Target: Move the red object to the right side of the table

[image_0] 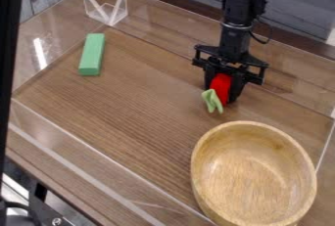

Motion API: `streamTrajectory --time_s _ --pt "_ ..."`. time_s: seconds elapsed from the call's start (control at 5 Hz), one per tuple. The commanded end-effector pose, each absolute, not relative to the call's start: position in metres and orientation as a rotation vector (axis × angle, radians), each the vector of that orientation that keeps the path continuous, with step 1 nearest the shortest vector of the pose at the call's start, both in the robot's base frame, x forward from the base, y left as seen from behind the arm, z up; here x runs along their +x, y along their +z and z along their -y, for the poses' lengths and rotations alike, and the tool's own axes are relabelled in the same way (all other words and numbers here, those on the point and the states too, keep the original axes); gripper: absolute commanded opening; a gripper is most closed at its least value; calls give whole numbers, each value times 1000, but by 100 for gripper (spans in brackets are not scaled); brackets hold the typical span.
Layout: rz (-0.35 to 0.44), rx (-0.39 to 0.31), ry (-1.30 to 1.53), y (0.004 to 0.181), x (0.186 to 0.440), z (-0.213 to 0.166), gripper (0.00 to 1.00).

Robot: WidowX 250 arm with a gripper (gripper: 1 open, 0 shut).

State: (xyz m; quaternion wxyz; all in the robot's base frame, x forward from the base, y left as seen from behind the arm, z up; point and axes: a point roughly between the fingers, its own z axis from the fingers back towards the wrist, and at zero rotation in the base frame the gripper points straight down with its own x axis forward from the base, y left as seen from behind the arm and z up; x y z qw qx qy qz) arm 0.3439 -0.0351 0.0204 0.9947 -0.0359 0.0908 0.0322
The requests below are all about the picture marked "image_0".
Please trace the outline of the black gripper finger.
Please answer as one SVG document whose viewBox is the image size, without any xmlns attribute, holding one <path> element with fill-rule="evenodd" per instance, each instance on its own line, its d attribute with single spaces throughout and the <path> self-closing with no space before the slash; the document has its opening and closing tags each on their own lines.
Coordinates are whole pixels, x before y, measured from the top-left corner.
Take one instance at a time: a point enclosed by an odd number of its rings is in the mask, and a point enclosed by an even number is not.
<svg viewBox="0 0 335 226">
<path fill-rule="evenodd" d="M 246 81 L 245 81 L 245 75 L 242 73 L 237 73 L 233 76 L 231 80 L 231 86 L 230 86 L 230 91 L 229 91 L 229 102 L 234 103 L 235 100 L 238 99 L 243 87 L 245 87 Z"/>
<path fill-rule="evenodd" d="M 215 68 L 213 66 L 206 66 L 203 70 L 203 88 L 210 87 L 210 82 L 215 76 Z"/>
</svg>

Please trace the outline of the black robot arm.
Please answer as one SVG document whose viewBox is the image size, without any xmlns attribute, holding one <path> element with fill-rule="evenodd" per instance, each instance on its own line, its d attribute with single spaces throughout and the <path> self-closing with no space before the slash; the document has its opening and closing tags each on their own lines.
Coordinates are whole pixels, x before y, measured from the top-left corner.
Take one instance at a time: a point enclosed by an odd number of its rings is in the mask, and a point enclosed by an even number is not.
<svg viewBox="0 0 335 226">
<path fill-rule="evenodd" d="M 203 70 L 203 88 L 213 89 L 222 105 L 237 101 L 245 85 L 261 85 L 267 63 L 249 52 L 250 39 L 266 44 L 251 33 L 263 14 L 265 0 L 221 0 L 223 20 L 217 46 L 195 45 L 192 65 Z"/>
</svg>

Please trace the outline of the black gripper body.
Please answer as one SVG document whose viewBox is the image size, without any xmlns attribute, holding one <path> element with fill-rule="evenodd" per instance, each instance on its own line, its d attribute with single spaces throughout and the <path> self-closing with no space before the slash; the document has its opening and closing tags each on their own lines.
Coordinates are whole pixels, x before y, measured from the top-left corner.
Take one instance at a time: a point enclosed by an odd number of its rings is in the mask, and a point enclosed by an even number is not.
<svg viewBox="0 0 335 226">
<path fill-rule="evenodd" d="M 218 53 L 218 48 L 196 44 L 192 65 L 204 70 L 206 66 L 215 68 L 215 74 L 223 73 L 233 76 L 235 73 L 245 75 L 245 81 L 261 85 L 265 70 L 269 64 L 245 52 L 237 60 L 229 59 Z"/>
</svg>

